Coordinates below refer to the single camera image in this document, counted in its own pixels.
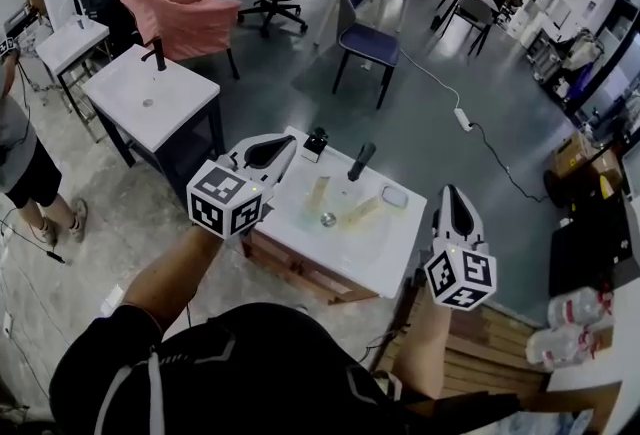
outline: black shorts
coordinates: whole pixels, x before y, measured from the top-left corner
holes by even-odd
[[[60,170],[38,140],[27,170],[6,195],[18,209],[26,206],[29,199],[48,207],[56,199],[61,180]]]

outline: white stripe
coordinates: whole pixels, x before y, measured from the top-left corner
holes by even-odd
[[[149,435],[164,435],[164,409],[162,405],[162,378],[158,354],[153,352],[149,357],[149,387],[151,397],[149,403]]]
[[[96,420],[96,427],[93,430],[94,435],[102,435],[102,428],[104,426],[104,420],[107,416],[107,410],[109,409],[109,405],[113,400],[113,397],[118,392],[118,388],[122,385],[122,383],[127,379],[127,377],[131,374],[131,368],[129,366],[122,367],[116,373],[116,376],[113,377],[111,385],[109,385],[109,389],[107,389],[107,394],[102,400],[102,405],[100,406],[100,411],[98,412],[98,419]]]

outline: sneaker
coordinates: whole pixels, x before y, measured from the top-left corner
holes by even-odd
[[[77,227],[69,229],[69,232],[78,243],[84,240],[84,229],[87,224],[87,203],[84,199],[76,199],[71,204],[71,209],[76,215]]]
[[[44,229],[38,229],[40,233],[40,237],[42,240],[49,246],[54,247],[58,242],[58,231],[56,230],[56,224],[47,218],[44,217]]]

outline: blue chair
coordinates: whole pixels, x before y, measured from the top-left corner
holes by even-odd
[[[379,110],[387,93],[387,88],[389,88],[391,75],[398,63],[400,44],[395,37],[356,22],[356,8],[363,1],[340,0],[337,41],[338,45],[344,49],[344,56],[340,63],[340,69],[338,69],[338,76],[333,84],[333,93],[335,94],[338,89],[349,55],[354,54],[366,58],[385,66],[384,75],[382,76],[382,92],[376,107]]]

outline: person's arm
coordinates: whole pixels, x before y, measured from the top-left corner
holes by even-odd
[[[148,312],[167,330],[193,298],[222,246],[214,234],[192,227],[170,250],[138,273],[122,300]]]
[[[437,305],[427,287],[420,309],[393,363],[404,387],[438,399],[444,384],[444,352],[451,309]]]
[[[4,85],[2,86],[2,96],[4,97],[9,93],[13,86],[13,81],[16,79],[16,63],[18,57],[16,54],[10,54],[4,60]]]

